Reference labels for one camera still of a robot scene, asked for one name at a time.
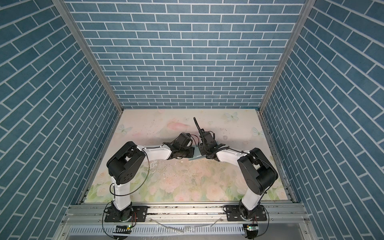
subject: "aluminum frame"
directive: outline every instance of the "aluminum frame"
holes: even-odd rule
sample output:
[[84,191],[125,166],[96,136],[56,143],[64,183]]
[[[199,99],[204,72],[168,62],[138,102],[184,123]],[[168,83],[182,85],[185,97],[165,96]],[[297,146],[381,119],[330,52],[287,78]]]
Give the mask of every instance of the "aluminum frame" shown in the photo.
[[52,0],[52,2],[55,5],[58,12],[60,13],[60,15],[63,18],[64,22],[66,23],[67,27],[71,31],[73,37],[75,38],[76,42],[80,46],[81,50],[83,51],[85,57],[88,59],[89,64],[91,65],[92,69],[95,71],[101,84],[104,86],[108,95],[112,99],[113,104],[116,106],[119,113],[122,113],[123,107],[122,107],[120,101],[118,100],[116,94],[114,93],[113,89],[111,88],[111,85],[109,84],[109,82],[107,80],[107,77],[105,76],[103,70],[101,69],[99,63],[97,62],[95,56],[93,55],[88,43],[85,41],[85,38],[84,38],[83,34],[81,33],[79,26],[76,24],[76,22],[72,16],[72,14],[70,13],[67,5],[65,4],[64,0]]
[[[136,203],[135,205],[148,206],[145,222],[137,223],[141,227],[152,227],[156,221],[165,225],[213,224],[215,227],[227,227],[233,224],[250,223],[250,221],[228,222],[222,206],[225,204],[238,204],[238,202],[186,202],[186,203]],[[302,203],[290,201],[262,201],[262,205],[269,213],[270,223],[299,223],[304,240],[316,240],[309,217]],[[70,205],[62,224],[56,232],[54,240],[65,240],[71,228],[100,226],[105,204]],[[263,231],[267,221],[259,221]],[[112,227],[116,223],[104,223],[104,227]]]
[[260,106],[259,106],[260,112],[264,111],[266,104],[269,98],[271,97],[271,94],[277,84],[277,81],[279,81],[279,77],[283,71],[285,64],[287,63],[288,57],[291,54],[293,47],[295,46],[296,40],[299,38],[300,32],[303,29],[304,23],[306,22],[315,2],[316,0],[306,0],[306,2],[304,3],[303,8],[300,12],[299,18],[295,26],[293,27],[293,30],[287,42],[287,45],[284,48],[284,52],[281,55],[281,59],[277,64],[275,72],[272,75],[271,82],[269,83],[265,91],[262,102],[260,103]]
[[85,197],[86,197],[86,194],[87,194],[87,192],[88,192],[88,190],[89,190],[89,188],[90,188],[90,186],[91,186],[91,184],[93,182],[93,179],[96,176],[96,173],[97,173],[97,171],[98,171],[98,169],[100,167],[100,164],[101,164],[101,162],[102,162],[102,160],[104,158],[104,155],[105,155],[105,153],[106,153],[106,151],[108,149],[108,146],[109,146],[109,143],[111,142],[113,134],[115,133],[115,131],[116,131],[117,127],[118,127],[121,115],[122,115],[122,113],[119,113],[116,121],[113,124],[113,127],[112,127],[112,129],[111,129],[111,131],[110,131],[110,133],[108,135],[108,138],[107,138],[107,140],[106,140],[106,142],[105,142],[105,144],[103,146],[103,149],[101,150],[101,152],[100,152],[100,154],[99,154],[99,156],[97,158],[98,160],[95,163],[95,165],[94,165],[94,167],[93,167],[93,169],[91,171],[91,174],[89,175],[89,178],[88,178],[87,182],[85,183],[85,186],[84,186],[83,190],[81,191],[80,197],[76,201],[78,204],[81,204],[84,201]]
[[260,111],[257,112],[257,116],[259,117],[260,123],[261,123],[263,131],[264,131],[265,139],[268,142],[269,149],[271,150],[273,159],[275,160],[277,172],[279,173],[279,177],[281,179],[281,182],[283,183],[283,186],[288,189],[291,200],[293,202],[298,202],[297,197],[295,195],[295,192],[293,191],[292,185],[290,184],[288,176],[285,172],[283,163],[281,162],[281,158],[279,156],[279,153],[277,152],[276,146],[273,142],[271,132],[269,131],[268,125],[266,124],[266,120]]

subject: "cable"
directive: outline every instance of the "cable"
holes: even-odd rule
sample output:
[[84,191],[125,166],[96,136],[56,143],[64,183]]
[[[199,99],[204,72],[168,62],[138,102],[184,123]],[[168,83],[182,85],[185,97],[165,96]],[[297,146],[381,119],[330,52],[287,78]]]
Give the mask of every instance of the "cable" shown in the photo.
[[135,213],[135,225],[133,225],[133,227],[135,227],[136,226],[136,223],[137,223],[137,218],[136,218],[136,212],[134,212]]
[[198,136],[196,136],[195,134],[191,134],[191,135],[197,137],[197,145],[196,145],[196,147],[198,147],[199,144],[200,144],[200,138]]
[[257,224],[256,215],[253,217],[253,221],[252,221],[252,224],[255,224],[255,220],[256,220],[256,224]]
[[212,227],[213,225],[215,225],[218,221],[220,221],[220,219],[222,219],[223,217],[220,217],[219,219],[217,219],[214,223],[212,224],[199,224],[199,225],[184,225],[185,229],[190,229],[190,228],[198,228],[198,227],[206,227],[206,226],[210,226]]
[[207,156],[210,157],[210,156],[212,156],[212,155],[214,155],[214,154],[220,152],[221,150],[227,150],[227,149],[229,149],[229,147],[222,147],[222,148],[219,148],[219,149],[217,149],[216,151],[214,151],[213,153],[211,153],[210,155],[207,155]]
[[112,206],[112,201],[109,202],[109,203],[107,203],[107,205],[105,205],[105,208],[104,208],[104,211],[103,211],[103,218],[101,219],[101,228],[103,229],[103,232],[104,232],[108,237],[113,238],[113,239],[116,239],[116,238],[114,238],[113,236],[109,235],[109,234],[105,231],[105,229],[104,229],[104,223],[103,223],[103,222],[104,222],[104,213],[105,213],[105,210],[107,209],[108,204],[111,204],[111,206]]
[[195,141],[196,147],[198,147],[198,146],[199,146],[199,143],[200,143],[200,138],[199,138],[198,136],[194,135],[194,134],[191,134],[191,137],[192,137],[193,140]]
[[226,214],[231,214],[232,211],[228,211],[228,210],[225,210],[224,208],[226,208],[227,206],[230,206],[230,205],[224,205],[223,206],[223,211],[226,213]]
[[[231,150],[233,150],[233,151],[235,151],[235,152],[240,152],[240,151],[237,151],[237,150],[232,149],[232,148],[230,148],[230,147],[229,147],[228,149],[231,149]],[[260,161],[262,161],[263,163],[265,163],[266,165],[268,165],[270,168],[274,169],[269,163],[267,163],[266,161],[262,160],[261,158],[255,156],[255,155],[253,155],[253,154],[252,154],[252,156],[255,157],[255,158],[257,158],[257,159],[259,159]]]
[[158,147],[161,147],[161,146],[163,146],[163,145],[164,145],[164,143],[161,144],[160,146],[157,146],[157,147],[144,147],[144,148],[158,148]]
[[214,140],[215,140],[215,133],[214,133],[214,132],[212,132],[212,131],[208,131],[208,132],[211,132],[211,133],[213,134],[213,136],[214,136]]
[[143,151],[144,153],[145,153],[145,155],[147,156],[147,160],[148,160],[148,173],[147,173],[147,176],[145,177],[145,179],[144,179],[144,181],[143,181],[143,183],[138,187],[138,188],[136,188],[136,190],[135,191],[133,191],[133,192],[130,192],[130,193],[128,193],[128,194],[124,194],[124,195],[116,195],[115,193],[113,193],[112,191],[111,191],[111,186],[113,185],[113,183],[111,183],[111,185],[109,186],[109,192],[114,196],[114,197],[123,197],[123,196],[128,196],[128,195],[130,195],[130,194],[132,194],[132,193],[134,193],[134,192],[136,192],[137,190],[139,190],[139,188],[141,188],[141,186],[143,186],[143,184],[145,183],[145,181],[147,180],[147,178],[148,178],[148,176],[149,176],[149,167],[150,167],[150,164],[149,164],[149,158],[148,158],[148,155],[147,155],[147,153],[145,152],[145,151]]
[[178,229],[178,228],[175,228],[175,227],[165,226],[165,225],[159,223],[158,221],[156,221],[156,220],[154,220],[154,219],[152,219],[152,218],[150,218],[150,219],[151,219],[152,221],[154,221],[155,223],[157,223],[157,224],[159,224],[159,225],[161,225],[161,226],[163,226],[163,227],[165,227],[165,228],[167,228],[167,229],[172,229],[172,230],[175,230],[175,231],[178,231],[178,232],[185,232],[184,230],[181,230],[181,229]]
[[239,152],[239,153],[246,153],[246,152],[244,152],[243,150],[240,152],[240,151],[237,151],[237,150],[235,150],[235,149],[232,149],[232,148],[228,148],[228,149],[231,149],[231,150],[233,150],[233,151],[235,151],[235,152]]
[[264,208],[264,209],[265,209],[265,212],[266,212],[267,215],[268,215],[268,225],[266,226],[265,231],[264,231],[262,234],[258,235],[257,237],[263,236],[263,235],[267,232],[268,227],[269,227],[269,213],[268,213],[268,211],[266,210],[266,208]]

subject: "metal ventilation panel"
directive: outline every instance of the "metal ventilation panel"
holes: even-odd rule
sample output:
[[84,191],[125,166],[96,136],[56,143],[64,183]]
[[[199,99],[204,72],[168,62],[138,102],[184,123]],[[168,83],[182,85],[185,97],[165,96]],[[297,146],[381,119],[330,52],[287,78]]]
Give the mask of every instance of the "metal ventilation panel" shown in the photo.
[[[132,236],[132,237],[158,237],[158,236],[173,236],[173,235],[206,235],[206,234],[244,234],[244,229],[242,224],[237,223],[224,223],[224,224],[216,224],[215,226],[204,226],[204,227],[196,227],[194,225],[185,225],[185,224],[167,224],[167,227],[176,228],[178,230],[170,229],[163,227],[158,224],[144,224],[137,225],[132,228],[132,232],[130,234],[121,234],[114,233],[116,236]],[[112,235],[112,232],[116,230],[115,226],[107,225],[104,226],[104,230]],[[105,235],[101,226],[95,225],[78,225],[72,226],[69,231],[69,235]]]

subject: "metal rail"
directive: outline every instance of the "metal rail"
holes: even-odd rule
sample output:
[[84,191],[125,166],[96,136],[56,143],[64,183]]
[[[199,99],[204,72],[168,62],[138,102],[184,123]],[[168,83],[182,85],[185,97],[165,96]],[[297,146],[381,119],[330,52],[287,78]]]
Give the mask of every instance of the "metal rail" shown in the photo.
[[280,59],[278,65],[276,67],[275,72],[273,73],[273,76],[271,78],[271,82],[269,83],[269,85],[266,89],[266,92],[264,94],[264,97],[262,99],[262,102],[261,102],[260,107],[259,107],[260,112],[264,111],[266,104],[267,104],[269,98],[271,97],[273,89],[275,88],[277,81],[279,81],[279,77],[283,71],[283,68],[284,68],[285,64],[287,63],[288,57],[291,54],[293,47],[295,46],[296,40],[299,38],[300,32],[303,29],[304,23],[307,20],[308,15],[310,14],[310,12],[312,10],[312,7],[313,7],[315,1],[316,0],[306,0],[305,4],[304,4],[304,6],[300,12],[297,23],[293,27],[293,30],[292,30],[291,36],[288,40],[288,43],[284,49],[283,54],[281,55],[281,59]]
[[116,106],[119,113],[122,113],[122,111],[123,111],[122,105],[120,104],[116,94],[112,90],[106,76],[104,75],[103,70],[101,69],[99,63],[96,61],[95,56],[93,55],[91,49],[89,48],[88,43],[85,41],[83,34],[81,33],[78,25],[76,24],[76,22],[75,22],[73,16],[71,15],[67,5],[65,4],[64,0],[52,0],[52,2],[55,5],[56,9],[59,11],[61,17],[63,18],[67,27],[71,31],[73,37],[75,38],[76,42],[80,46],[81,50],[83,51],[85,57],[88,59],[89,64],[91,65],[91,67],[95,71],[101,84],[104,86],[108,95],[112,99],[113,104]]
[[[140,229],[141,235],[148,235],[156,234],[154,232],[154,226],[157,224],[155,221],[184,230],[188,226],[216,222],[214,226],[204,229],[207,231],[206,234],[217,234],[215,231],[218,229],[220,234],[234,234],[233,231],[241,233],[241,229],[234,230],[231,227],[236,224],[242,226],[242,224],[250,223],[250,221],[228,222],[226,213],[222,208],[226,204],[238,204],[238,202],[137,203],[136,206],[148,206],[146,221],[138,222],[137,227]],[[269,224],[295,223],[300,226],[304,239],[314,239],[310,231],[311,224],[302,203],[262,201],[262,205],[269,213]],[[68,235],[104,235],[104,232],[101,231],[104,208],[105,203],[70,205],[53,239],[64,240]],[[259,221],[258,223],[265,228],[267,221]],[[112,232],[115,226],[116,223],[104,223],[104,228],[108,232]],[[176,233],[171,231],[162,234],[172,235]]]

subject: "black mounting plate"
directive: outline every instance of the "black mounting plate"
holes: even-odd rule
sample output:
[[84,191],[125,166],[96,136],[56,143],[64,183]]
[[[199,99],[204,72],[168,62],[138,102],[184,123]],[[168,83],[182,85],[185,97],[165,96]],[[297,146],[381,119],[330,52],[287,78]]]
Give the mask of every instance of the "black mounting plate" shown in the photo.
[[147,217],[148,206],[133,206],[133,211],[136,213],[136,222],[145,222]]
[[[228,222],[245,221],[245,219],[241,217],[239,205],[225,205],[225,208],[225,211],[227,212]],[[263,205],[259,205],[256,207],[255,215],[257,221],[267,221],[265,207]]]
[[[145,222],[145,218],[147,217],[148,206],[132,206],[133,212],[136,213],[136,222]],[[104,222],[119,222],[118,213],[114,211],[113,207],[107,207],[105,213],[108,215],[105,216]]]

